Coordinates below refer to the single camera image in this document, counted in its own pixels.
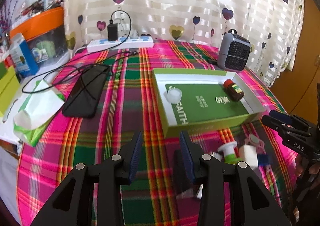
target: white striped curtain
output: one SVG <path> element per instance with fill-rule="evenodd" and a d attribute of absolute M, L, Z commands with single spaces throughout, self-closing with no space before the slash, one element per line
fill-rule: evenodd
<path fill-rule="evenodd" d="M 230 29 L 252 44 L 247 66 L 271 86 L 285 68 L 292 70 L 304 0 L 64 0 L 70 49 L 107 38 L 110 14 L 130 14 L 132 28 L 154 39 L 179 40 L 220 47 Z M 119 35 L 129 30 L 128 17 L 113 19 Z"/>

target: yellow box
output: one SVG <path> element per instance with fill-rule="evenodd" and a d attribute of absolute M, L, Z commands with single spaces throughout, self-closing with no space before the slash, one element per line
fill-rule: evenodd
<path fill-rule="evenodd" d="M 19 87 L 20 84 L 14 68 L 10 66 L 7 73 L 0 80 L 0 117 L 3 117 Z"/>

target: wooden wardrobe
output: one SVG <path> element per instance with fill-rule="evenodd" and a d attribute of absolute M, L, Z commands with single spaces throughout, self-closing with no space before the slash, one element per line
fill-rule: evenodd
<path fill-rule="evenodd" d="M 285 70 L 270 88 L 288 113 L 316 124 L 320 83 L 320 11 L 305 0 L 304 18 L 293 71 Z"/>

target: gray heater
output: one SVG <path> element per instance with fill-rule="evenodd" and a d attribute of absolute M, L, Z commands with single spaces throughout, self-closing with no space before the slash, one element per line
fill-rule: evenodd
<path fill-rule="evenodd" d="M 242 71 L 247 64 L 250 49 L 251 44 L 248 39 L 226 33 L 219 50 L 218 67 L 226 71 Z"/>

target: bottle label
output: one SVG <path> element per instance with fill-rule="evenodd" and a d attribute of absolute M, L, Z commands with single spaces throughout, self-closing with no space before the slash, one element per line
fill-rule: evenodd
<path fill-rule="evenodd" d="M 239 88 L 239 86 L 237 86 L 236 84 L 234 84 L 233 86 L 232 86 L 232 88 L 236 91 L 236 93 L 241 93 L 242 92 L 242 90 Z"/>

